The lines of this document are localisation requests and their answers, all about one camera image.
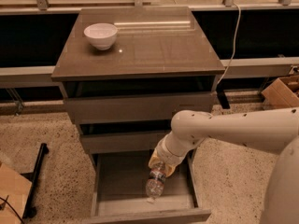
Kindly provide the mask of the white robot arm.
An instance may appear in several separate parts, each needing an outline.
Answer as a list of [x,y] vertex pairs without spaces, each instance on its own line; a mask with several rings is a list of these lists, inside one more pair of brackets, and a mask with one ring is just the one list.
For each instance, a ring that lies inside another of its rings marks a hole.
[[171,132],[161,141],[149,160],[173,174],[187,153],[207,138],[277,153],[264,197],[260,224],[299,224],[299,111],[282,108],[214,116],[207,112],[183,110],[171,119]]

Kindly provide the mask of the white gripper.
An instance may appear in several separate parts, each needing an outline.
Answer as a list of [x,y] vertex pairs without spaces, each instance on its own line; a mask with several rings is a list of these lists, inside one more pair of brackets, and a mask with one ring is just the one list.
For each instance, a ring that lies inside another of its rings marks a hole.
[[166,177],[172,175],[176,167],[182,163],[187,154],[186,142],[167,135],[157,145],[149,159],[149,168],[157,169],[162,161],[165,163],[164,173]]

